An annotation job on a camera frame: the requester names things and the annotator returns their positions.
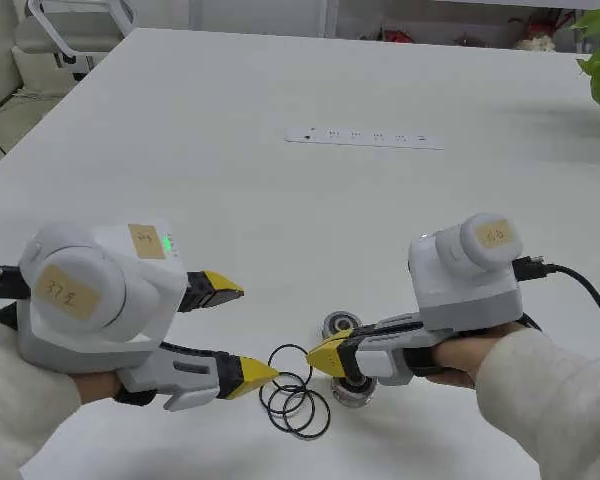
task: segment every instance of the chair armrest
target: chair armrest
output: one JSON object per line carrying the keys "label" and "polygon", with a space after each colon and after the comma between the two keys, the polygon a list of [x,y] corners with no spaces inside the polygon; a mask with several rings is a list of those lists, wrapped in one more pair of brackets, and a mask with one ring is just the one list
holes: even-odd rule
{"label": "chair armrest", "polygon": [[[120,0],[52,0],[54,3],[66,3],[66,4],[78,4],[78,5],[95,5],[100,7],[105,7],[114,22],[122,32],[124,36],[127,36],[133,30],[133,18],[129,18],[127,15],[127,11],[123,7]],[[53,40],[53,42],[58,46],[60,51],[64,53],[67,57],[76,57],[76,56],[93,56],[100,55],[102,52],[81,52],[74,50],[67,44],[67,42],[62,38],[58,30],[53,26],[53,24],[49,21],[47,16],[42,11],[42,0],[27,0],[27,4],[29,6],[29,10],[31,10],[32,15],[36,18],[36,20],[40,23],[42,28],[47,32],[49,37]]]}

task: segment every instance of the paper label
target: paper label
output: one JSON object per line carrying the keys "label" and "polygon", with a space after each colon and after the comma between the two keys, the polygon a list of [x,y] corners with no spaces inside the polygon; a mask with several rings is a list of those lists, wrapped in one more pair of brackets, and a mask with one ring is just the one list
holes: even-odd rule
{"label": "paper label", "polygon": [[162,242],[153,225],[129,225],[129,232],[133,239],[133,245],[136,247],[138,258],[150,258],[155,260],[164,260],[164,250]]}
{"label": "paper label", "polygon": [[44,269],[34,294],[78,320],[88,320],[100,303],[100,294],[55,265]]}
{"label": "paper label", "polygon": [[498,220],[477,227],[476,237],[484,248],[496,248],[511,242],[514,234],[507,220]]}

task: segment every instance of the metal bearing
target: metal bearing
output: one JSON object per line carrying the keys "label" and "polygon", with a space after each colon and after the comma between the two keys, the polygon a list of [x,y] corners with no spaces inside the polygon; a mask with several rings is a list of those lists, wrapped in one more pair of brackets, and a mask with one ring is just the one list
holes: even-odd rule
{"label": "metal bearing", "polygon": [[338,332],[361,326],[362,322],[353,313],[343,311],[333,312],[324,319],[322,325],[322,339],[326,340]]}
{"label": "metal bearing", "polygon": [[331,392],[338,402],[349,408],[364,407],[376,390],[376,378],[362,377],[360,381],[348,378],[331,379]]}

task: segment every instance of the hand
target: hand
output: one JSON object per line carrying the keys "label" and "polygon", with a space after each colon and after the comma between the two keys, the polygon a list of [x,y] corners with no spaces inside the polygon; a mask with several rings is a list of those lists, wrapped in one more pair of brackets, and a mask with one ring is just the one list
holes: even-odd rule
{"label": "hand", "polygon": [[433,383],[454,387],[475,388],[475,380],[482,361],[502,338],[525,327],[507,323],[489,330],[484,335],[455,338],[434,347],[433,356],[443,367],[453,368],[427,379]]}
{"label": "hand", "polygon": [[120,380],[113,372],[71,375],[71,379],[78,388],[83,405],[114,397],[120,390]]}

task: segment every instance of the red object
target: red object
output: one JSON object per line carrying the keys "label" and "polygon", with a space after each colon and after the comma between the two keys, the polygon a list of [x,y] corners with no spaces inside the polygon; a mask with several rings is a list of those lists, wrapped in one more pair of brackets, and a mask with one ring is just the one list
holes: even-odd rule
{"label": "red object", "polygon": [[532,23],[527,27],[527,33],[524,38],[527,40],[533,40],[537,37],[553,37],[556,33],[556,26],[550,23]]}
{"label": "red object", "polygon": [[385,42],[392,43],[415,43],[413,38],[400,30],[384,30],[382,38]]}

